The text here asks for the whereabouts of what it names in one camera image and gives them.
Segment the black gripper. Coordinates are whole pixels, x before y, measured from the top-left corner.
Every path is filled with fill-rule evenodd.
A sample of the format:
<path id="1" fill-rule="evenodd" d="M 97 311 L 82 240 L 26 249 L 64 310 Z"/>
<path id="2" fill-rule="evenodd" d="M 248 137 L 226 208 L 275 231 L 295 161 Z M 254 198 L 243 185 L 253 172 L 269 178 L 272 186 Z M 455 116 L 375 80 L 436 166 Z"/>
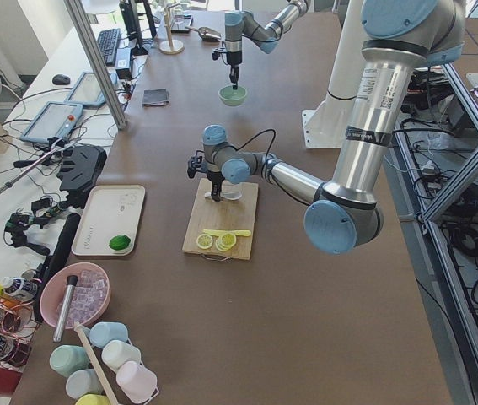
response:
<path id="1" fill-rule="evenodd" d="M 221 201 L 221 185 L 223 183 L 223 175 L 220 171 L 207 169 L 207 179 L 212 183 L 211 199 L 215 202 Z"/>
<path id="2" fill-rule="evenodd" d="M 242 40 L 226 41 L 226 59 L 230 66 L 229 80 L 233 89 L 239 87 L 239 65 L 242 63 Z"/>

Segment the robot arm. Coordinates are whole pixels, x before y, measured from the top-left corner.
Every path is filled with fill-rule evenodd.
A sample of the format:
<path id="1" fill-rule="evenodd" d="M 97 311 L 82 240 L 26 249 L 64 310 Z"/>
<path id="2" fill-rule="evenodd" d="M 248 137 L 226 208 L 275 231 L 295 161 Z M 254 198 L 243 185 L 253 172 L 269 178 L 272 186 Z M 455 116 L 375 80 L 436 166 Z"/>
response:
<path id="1" fill-rule="evenodd" d="M 224 181 L 262 176 L 307 205 L 303 226 L 318 249 L 341 254 L 373 240 L 383 226 L 373 188 L 416 68 L 459 58 L 465 32 L 461 1 L 366 1 L 360 23 L 365 61 L 333 177 L 322 181 L 270 153 L 243 152 L 219 125 L 202 136 L 201 171 L 220 198 Z"/>
<path id="2" fill-rule="evenodd" d="M 294 21 L 309 11 L 310 1 L 288 1 L 287 6 L 266 25 L 259 24 L 249 11 L 225 13 L 223 54 L 230 66 L 232 89 L 239 87 L 239 65 L 242 63 L 242 40 L 250 39 L 265 54 L 271 53 L 277 42 L 290 30 Z"/>

